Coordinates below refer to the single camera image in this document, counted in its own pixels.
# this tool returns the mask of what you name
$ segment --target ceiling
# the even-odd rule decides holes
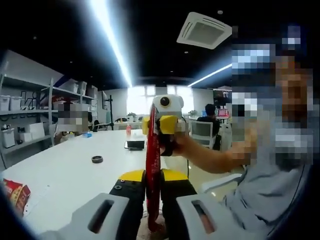
[[[290,20],[290,15],[297,19],[292,10],[290,14],[280,7],[252,10],[229,2],[214,6],[212,1],[204,0],[105,2],[109,2],[110,25],[129,66],[133,85],[188,85],[231,63],[235,38],[229,37],[213,50],[177,43],[190,12],[238,26],[237,40],[242,43],[272,35],[273,27],[265,28],[265,22],[275,26],[283,19]],[[110,43],[87,0],[12,0],[8,4],[5,17],[9,24],[4,24],[6,34],[2,37],[6,48],[100,90],[127,87]],[[230,68],[194,87],[224,85],[232,85]]]

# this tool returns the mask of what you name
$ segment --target smartphone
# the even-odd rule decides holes
[[[145,141],[126,141],[124,148],[129,150],[143,150],[145,148]]]

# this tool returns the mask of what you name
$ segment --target snack package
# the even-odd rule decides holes
[[[15,207],[17,213],[22,217],[24,208],[30,196],[30,189],[22,183],[3,179],[4,191],[10,202]]]

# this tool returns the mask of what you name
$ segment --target camera lens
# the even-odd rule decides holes
[[[160,104],[163,107],[167,107],[170,104],[170,99],[168,97],[164,96],[160,99]]]

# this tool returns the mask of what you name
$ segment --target air conditioner vent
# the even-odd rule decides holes
[[[215,49],[232,34],[232,28],[214,18],[190,12],[180,31],[178,43]]]

